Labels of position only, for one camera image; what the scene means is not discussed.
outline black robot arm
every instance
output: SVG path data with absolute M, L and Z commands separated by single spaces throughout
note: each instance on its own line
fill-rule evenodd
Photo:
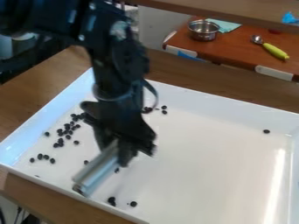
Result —
M 143 87 L 156 95 L 143 79 L 149 60 L 145 49 L 133 39 L 129 24 L 123 10 L 102 0 L 0 0 L 0 34 L 35 32 L 86 47 L 94 68 L 97 102 L 81 103 L 87 114 L 85 122 L 94 128 L 102 151 L 111 150 L 113 145 L 113 161 L 122 167 L 138 151 L 151 156 L 156 137 L 142 118 Z M 87 169 L 112 161 L 103 157 Z M 87 194 L 85 179 L 83 174 L 74 178 L 74 189 L 82 194 Z

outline silver cylinder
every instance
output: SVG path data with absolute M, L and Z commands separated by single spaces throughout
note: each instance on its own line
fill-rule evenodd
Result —
M 114 140 L 98 157 L 89 162 L 73 177 L 73 190 L 88 197 L 109 177 L 118 165 L 117 140 Z

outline teal napkin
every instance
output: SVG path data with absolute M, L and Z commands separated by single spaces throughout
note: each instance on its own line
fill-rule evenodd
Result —
M 216 25 L 218 25 L 220 27 L 219 32 L 222 32 L 222 33 L 233 31 L 241 26 L 241 24 L 225 22 L 225 21 L 212 19 L 212 18 L 208 18 L 208 19 L 206 19 L 206 21 L 213 22 Z

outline metal bowl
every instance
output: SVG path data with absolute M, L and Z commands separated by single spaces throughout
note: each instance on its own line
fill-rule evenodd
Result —
M 199 41 L 211 41 L 216 39 L 219 26 L 204 19 L 192 21 L 188 25 L 191 37 Z

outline yellow handle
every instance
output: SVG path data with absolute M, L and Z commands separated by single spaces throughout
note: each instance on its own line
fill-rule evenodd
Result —
M 276 46 L 270 44 L 262 44 L 270 53 L 272 53 L 275 57 L 281 60 L 288 60 L 289 56 L 287 53 L 283 52 L 281 49 L 277 48 Z

